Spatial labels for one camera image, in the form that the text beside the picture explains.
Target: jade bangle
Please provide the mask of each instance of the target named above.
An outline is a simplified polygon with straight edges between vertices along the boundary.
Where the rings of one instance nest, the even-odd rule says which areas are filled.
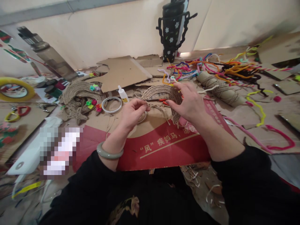
[[[118,154],[111,154],[111,153],[108,153],[108,152],[104,151],[103,148],[102,148],[103,143],[104,142],[101,142],[97,146],[97,152],[103,158],[106,158],[106,159],[118,159],[118,158],[120,158],[123,155],[124,149],[122,149],[122,151],[120,153],[118,153]]]

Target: hand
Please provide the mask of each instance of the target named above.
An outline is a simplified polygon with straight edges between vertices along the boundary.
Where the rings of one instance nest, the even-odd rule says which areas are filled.
[[[211,121],[212,118],[205,111],[203,98],[191,83],[175,83],[174,87],[181,90],[184,99],[180,105],[167,100],[172,109],[194,126],[196,123]]]
[[[148,103],[141,99],[134,98],[124,105],[119,126],[128,132],[132,131],[145,111],[150,111]]]

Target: person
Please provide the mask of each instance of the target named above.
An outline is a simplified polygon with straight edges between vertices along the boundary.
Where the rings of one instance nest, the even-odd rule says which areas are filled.
[[[298,223],[300,196],[271,170],[267,154],[242,145],[221,128],[206,113],[192,84],[174,87],[184,100],[180,105],[171,100],[168,104],[204,138],[222,182],[229,224]],[[129,132],[149,110],[140,99],[126,104],[102,149],[120,153]],[[179,167],[156,169],[149,175],[149,171],[116,172],[117,164],[118,159],[94,151],[69,178],[40,224],[219,224],[197,204]]]

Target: wrist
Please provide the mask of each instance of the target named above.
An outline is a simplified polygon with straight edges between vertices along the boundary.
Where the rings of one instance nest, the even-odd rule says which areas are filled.
[[[210,115],[203,115],[198,120],[191,122],[191,124],[197,129],[199,134],[206,132],[210,129],[214,129],[219,126]]]

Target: rope wreath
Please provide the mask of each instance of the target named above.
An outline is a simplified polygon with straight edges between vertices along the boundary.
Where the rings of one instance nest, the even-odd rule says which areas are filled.
[[[161,94],[166,93],[169,95],[168,99],[173,100],[176,104],[180,105],[182,103],[181,94],[172,86],[170,85],[155,85],[150,88],[148,88],[142,95],[142,100],[150,100],[151,96],[155,94]],[[173,109],[172,111],[172,121],[174,125],[178,125],[178,120],[180,118],[180,115]]]
[[[102,101],[106,98],[105,94],[100,90],[91,91],[91,85],[97,84],[101,86],[99,82],[86,82],[86,81],[76,81],[69,84],[64,93],[60,96],[59,101],[61,104],[66,107],[63,108],[63,114],[65,119],[75,118],[77,124],[79,125],[81,120],[87,120],[87,117],[84,115],[93,110],[90,109],[85,103],[87,98],[88,100],[95,99],[97,104],[101,104]]]

